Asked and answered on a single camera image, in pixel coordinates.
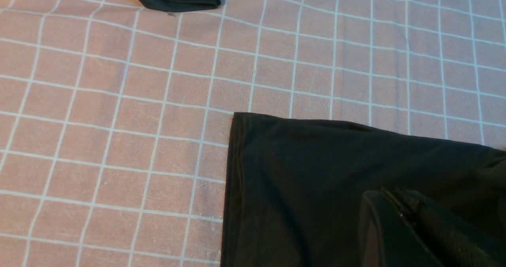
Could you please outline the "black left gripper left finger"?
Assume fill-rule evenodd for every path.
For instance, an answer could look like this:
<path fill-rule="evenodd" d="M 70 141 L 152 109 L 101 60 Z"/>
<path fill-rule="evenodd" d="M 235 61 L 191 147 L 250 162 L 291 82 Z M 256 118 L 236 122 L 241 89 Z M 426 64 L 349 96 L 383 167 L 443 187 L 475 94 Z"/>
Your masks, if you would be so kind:
<path fill-rule="evenodd" d="M 416 232 L 412 209 L 394 193 L 365 191 L 359 212 L 362 267 L 442 267 Z"/>

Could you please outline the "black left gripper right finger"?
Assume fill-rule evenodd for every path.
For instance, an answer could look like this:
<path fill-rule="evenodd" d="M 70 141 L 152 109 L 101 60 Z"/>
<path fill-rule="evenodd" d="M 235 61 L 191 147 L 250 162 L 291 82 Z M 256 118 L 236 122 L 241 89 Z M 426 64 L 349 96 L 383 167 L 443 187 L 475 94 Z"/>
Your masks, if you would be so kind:
<path fill-rule="evenodd" d="M 416 236 L 445 267 L 504 267 L 505 242 L 417 191 L 393 192 Z"/>

